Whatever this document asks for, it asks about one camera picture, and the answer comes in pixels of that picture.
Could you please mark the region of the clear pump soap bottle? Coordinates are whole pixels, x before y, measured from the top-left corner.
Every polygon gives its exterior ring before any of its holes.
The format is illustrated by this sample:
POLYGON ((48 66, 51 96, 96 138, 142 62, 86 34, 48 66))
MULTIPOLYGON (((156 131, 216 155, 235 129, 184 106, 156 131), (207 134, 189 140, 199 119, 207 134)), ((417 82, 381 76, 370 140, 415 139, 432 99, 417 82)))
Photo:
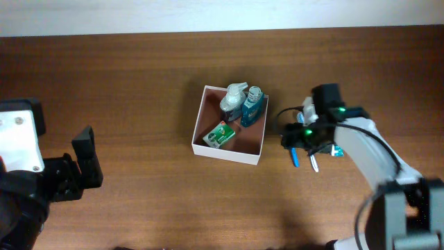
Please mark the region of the clear pump soap bottle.
POLYGON ((242 115, 241 109, 246 100, 244 90, 247 87, 247 82, 232 83, 228 86, 227 93, 220 102, 223 121, 232 122, 242 115))

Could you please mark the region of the green Dettol soap box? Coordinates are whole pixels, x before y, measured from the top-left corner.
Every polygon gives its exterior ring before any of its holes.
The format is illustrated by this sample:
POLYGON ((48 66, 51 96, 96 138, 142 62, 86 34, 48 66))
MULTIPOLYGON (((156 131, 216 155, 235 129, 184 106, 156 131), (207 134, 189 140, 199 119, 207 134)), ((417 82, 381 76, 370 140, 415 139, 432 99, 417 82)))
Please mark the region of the green Dettol soap box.
POLYGON ((221 121, 203 137, 203 141, 207 146, 219 149, 226 142, 231 140, 235 134, 235 131, 226 122, 221 121))

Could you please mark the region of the blue disposable razor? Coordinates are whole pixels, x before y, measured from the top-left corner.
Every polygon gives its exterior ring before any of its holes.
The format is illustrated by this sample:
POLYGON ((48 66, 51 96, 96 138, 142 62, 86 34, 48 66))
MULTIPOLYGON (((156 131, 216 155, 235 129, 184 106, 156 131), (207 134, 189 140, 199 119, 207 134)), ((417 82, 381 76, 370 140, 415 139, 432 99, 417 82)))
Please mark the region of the blue disposable razor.
POLYGON ((294 167, 299 167, 300 163, 299 163, 296 148, 291 148, 290 153, 291 153, 291 159, 292 159, 294 167))

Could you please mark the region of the blue Listerine mouthwash bottle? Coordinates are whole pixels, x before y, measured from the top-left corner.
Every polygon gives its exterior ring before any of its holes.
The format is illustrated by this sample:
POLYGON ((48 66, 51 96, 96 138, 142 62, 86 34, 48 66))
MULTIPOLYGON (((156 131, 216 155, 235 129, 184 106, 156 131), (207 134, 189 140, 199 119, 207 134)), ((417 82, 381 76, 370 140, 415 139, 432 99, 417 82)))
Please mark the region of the blue Listerine mouthwash bottle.
POLYGON ((259 119, 263 100, 264 93, 262 90, 257 86, 252 86, 242 106, 241 125, 244 128, 253 125, 259 119))

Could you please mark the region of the blue white toothbrush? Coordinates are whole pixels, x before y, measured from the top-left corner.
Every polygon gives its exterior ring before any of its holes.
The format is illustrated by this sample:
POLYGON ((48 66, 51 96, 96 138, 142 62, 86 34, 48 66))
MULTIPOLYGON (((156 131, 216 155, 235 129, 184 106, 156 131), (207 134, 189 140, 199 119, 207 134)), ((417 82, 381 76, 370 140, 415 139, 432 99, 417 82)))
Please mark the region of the blue white toothbrush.
MULTIPOLYGON (((303 115, 302 112, 299 112, 299 113, 296 115, 296 118, 297 118, 297 121, 298 121, 298 122, 300 122, 300 123, 302 123, 302 124, 304 123, 304 115, 303 115)), ((312 169, 313 169, 316 173, 318 173, 318 172, 319 172, 319 168, 318 168, 318 163, 317 163, 317 161, 316 161, 315 155, 310 155, 309 159, 310 159, 310 163, 311 163, 311 167, 312 167, 312 169)))

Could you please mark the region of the green white toothpaste tube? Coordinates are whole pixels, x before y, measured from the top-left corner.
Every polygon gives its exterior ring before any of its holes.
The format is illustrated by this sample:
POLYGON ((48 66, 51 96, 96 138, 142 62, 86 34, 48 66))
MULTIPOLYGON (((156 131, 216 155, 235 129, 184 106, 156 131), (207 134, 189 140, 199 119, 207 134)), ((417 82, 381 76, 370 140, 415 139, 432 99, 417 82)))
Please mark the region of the green white toothpaste tube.
POLYGON ((336 144, 332 145, 330 154, 334 157, 344 157, 343 149, 336 144))

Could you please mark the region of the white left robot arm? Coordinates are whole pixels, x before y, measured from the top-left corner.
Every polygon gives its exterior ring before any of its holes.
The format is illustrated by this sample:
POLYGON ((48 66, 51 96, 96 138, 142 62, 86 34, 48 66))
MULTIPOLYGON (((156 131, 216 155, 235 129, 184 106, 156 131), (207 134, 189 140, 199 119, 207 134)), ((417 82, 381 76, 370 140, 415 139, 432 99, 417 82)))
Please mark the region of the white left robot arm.
POLYGON ((93 128, 86 126, 71 144, 76 160, 68 153, 45 158, 41 172, 8 171, 1 160, 2 249, 32 249, 52 203, 79 200, 85 190, 102 186, 93 128))

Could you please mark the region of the white box pink inside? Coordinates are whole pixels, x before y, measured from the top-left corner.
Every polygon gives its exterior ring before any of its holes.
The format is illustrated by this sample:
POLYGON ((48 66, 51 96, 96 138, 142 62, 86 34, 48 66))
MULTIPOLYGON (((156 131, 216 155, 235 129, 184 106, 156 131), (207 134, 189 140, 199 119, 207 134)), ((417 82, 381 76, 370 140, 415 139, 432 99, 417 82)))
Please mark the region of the white box pink inside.
POLYGON ((193 152, 199 156, 256 165, 262 154, 266 130, 268 95, 264 95, 261 116, 252 126, 244 128, 240 125, 239 120, 228 124, 235 131, 235 135, 220 149, 209 147, 203 140, 203 137, 221 121, 219 104, 226 92, 227 90, 222 87, 210 85, 204 87, 194 134, 191 139, 193 152))

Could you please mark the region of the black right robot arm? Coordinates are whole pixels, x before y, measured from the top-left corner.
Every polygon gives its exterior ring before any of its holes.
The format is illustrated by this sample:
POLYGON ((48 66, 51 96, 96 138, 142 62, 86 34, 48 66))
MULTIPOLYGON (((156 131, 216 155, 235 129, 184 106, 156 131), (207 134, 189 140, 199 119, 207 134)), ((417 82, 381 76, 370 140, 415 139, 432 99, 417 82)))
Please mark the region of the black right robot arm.
POLYGON ((443 181, 425 178, 394 152, 362 107, 348 107, 336 83, 311 90, 296 110, 303 122, 274 124, 285 149, 309 156, 330 145, 347 153, 372 194, 361 203, 354 235, 326 249, 442 249, 443 181))

